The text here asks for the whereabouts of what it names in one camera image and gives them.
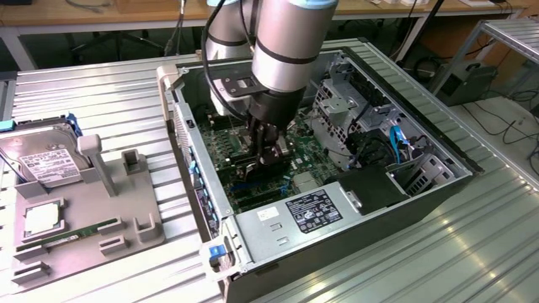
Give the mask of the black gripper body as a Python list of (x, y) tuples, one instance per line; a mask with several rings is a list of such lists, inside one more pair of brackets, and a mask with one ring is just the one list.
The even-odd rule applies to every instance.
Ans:
[(305, 88), (294, 92), (269, 90), (255, 93), (253, 95), (249, 113), (258, 121), (283, 130), (297, 116), (303, 96)]

